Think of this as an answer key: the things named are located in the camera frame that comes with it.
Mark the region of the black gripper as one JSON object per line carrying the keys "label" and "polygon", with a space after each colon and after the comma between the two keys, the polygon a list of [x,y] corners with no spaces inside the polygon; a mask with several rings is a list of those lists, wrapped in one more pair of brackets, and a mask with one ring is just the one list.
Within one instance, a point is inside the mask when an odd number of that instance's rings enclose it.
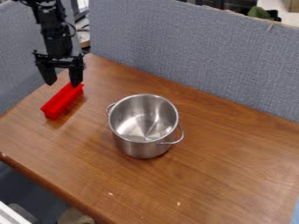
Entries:
{"label": "black gripper", "polygon": [[83,82],[83,55],[72,54],[72,37],[68,27],[42,28],[46,53],[34,51],[35,65],[39,68],[43,80],[52,85],[58,80],[55,67],[70,69],[70,82],[76,87]]}

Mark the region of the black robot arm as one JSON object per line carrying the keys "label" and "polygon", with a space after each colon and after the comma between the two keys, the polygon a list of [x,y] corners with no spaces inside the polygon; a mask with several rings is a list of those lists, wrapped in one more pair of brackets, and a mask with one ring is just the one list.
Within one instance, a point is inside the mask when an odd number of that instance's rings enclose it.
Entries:
{"label": "black robot arm", "polygon": [[72,38],[76,35],[75,25],[67,18],[62,0],[15,0],[32,9],[36,24],[40,26],[46,53],[32,52],[35,65],[43,80],[52,85],[58,80],[56,68],[70,70],[70,83],[76,87],[83,82],[83,53],[74,54]]}

